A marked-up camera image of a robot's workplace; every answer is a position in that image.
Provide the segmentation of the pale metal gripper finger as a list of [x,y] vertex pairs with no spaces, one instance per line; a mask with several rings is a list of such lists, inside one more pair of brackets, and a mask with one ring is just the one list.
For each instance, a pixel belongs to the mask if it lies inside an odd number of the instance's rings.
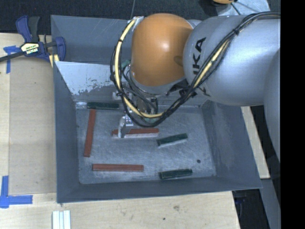
[[119,120],[118,137],[124,138],[126,135],[126,127],[132,126],[132,120],[128,115],[122,116]]

